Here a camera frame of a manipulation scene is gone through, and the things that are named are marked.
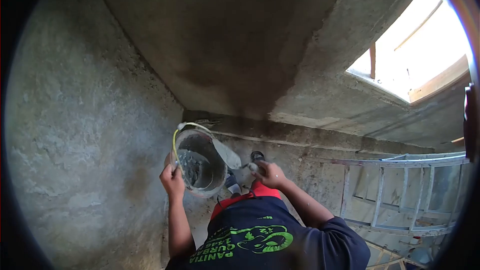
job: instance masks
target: shoe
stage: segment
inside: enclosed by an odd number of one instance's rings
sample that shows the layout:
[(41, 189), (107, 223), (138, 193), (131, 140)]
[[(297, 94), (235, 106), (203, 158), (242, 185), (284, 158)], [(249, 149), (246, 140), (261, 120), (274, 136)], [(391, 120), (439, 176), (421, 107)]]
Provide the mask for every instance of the shoe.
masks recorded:
[(228, 171), (225, 180), (225, 187), (230, 191), (232, 194), (238, 193), (242, 194), (242, 189), (240, 189), (239, 184), (237, 183), (237, 178), (231, 171)]
[(255, 161), (265, 161), (265, 155), (260, 151), (254, 151), (250, 154), (250, 159), (252, 162)]

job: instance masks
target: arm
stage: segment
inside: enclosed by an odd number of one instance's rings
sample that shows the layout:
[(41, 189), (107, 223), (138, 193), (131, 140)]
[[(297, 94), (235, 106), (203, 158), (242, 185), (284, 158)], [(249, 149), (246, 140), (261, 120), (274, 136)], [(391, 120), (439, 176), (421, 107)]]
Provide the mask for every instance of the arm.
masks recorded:
[(168, 194), (168, 252), (170, 258), (186, 257), (195, 253), (195, 242), (183, 208), (182, 173), (172, 170), (168, 164), (160, 174), (160, 180)]
[(258, 172), (252, 172), (252, 175), (265, 186), (278, 189), (285, 194), (305, 225), (320, 228), (326, 221), (334, 217), (326, 207), (287, 179), (279, 166), (262, 160), (256, 163), (265, 169), (265, 176)]

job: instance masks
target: concrete beam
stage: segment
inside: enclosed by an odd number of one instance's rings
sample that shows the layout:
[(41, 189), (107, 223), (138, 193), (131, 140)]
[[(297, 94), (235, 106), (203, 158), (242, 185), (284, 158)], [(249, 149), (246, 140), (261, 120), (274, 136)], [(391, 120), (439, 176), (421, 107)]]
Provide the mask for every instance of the concrete beam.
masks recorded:
[(435, 151), (429, 147), (377, 140), (372, 137), (341, 133), (335, 130), (310, 128), (268, 120), (253, 120), (207, 111), (185, 110), (183, 121), (202, 124), (214, 133), (221, 135), (308, 148), (393, 154), (426, 154)]

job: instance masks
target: bucket handle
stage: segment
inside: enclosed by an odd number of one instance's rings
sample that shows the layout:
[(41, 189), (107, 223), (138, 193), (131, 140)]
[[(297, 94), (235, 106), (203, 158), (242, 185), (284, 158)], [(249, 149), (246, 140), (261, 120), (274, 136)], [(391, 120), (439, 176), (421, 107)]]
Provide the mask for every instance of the bucket handle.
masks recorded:
[(175, 159), (177, 160), (177, 164), (178, 164), (178, 167), (180, 168), (180, 172), (181, 172), (182, 176), (185, 176), (185, 172), (183, 171), (182, 164), (180, 163), (179, 155), (177, 154), (177, 148), (175, 148), (175, 140), (176, 140), (176, 137), (177, 137), (177, 133), (179, 131), (181, 131), (182, 129), (184, 129), (185, 126), (187, 126), (187, 125), (192, 125), (192, 126), (195, 126), (195, 127), (199, 127), (201, 129), (204, 129), (204, 130), (208, 131), (209, 133), (211, 133), (210, 129), (206, 128), (203, 125), (195, 123), (195, 122), (182, 122), (182, 123), (177, 125), (177, 130), (175, 130), (175, 132), (173, 133), (172, 147), (173, 147), (173, 153), (175, 153)]

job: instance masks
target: red object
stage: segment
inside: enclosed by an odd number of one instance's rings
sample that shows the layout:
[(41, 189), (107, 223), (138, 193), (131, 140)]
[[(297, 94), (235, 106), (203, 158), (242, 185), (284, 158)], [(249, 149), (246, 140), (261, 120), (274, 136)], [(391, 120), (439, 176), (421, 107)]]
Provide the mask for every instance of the red object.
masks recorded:
[[(255, 193), (256, 196), (273, 196), (277, 197), (278, 199), (282, 199), (280, 197), (280, 192), (277, 189), (270, 189), (269, 187), (263, 185), (260, 181), (256, 180), (251, 184), (251, 190)], [(253, 198), (254, 195), (252, 192), (249, 192), (248, 194), (238, 196), (235, 198), (228, 198), (225, 200), (220, 201), (220, 206), (218, 203), (215, 205), (213, 208), (213, 213), (212, 217), (210, 217), (210, 221), (212, 221), (215, 216), (217, 216), (221, 211), (223, 211), (224, 208), (234, 204), (235, 202), (243, 201), (245, 199)]]

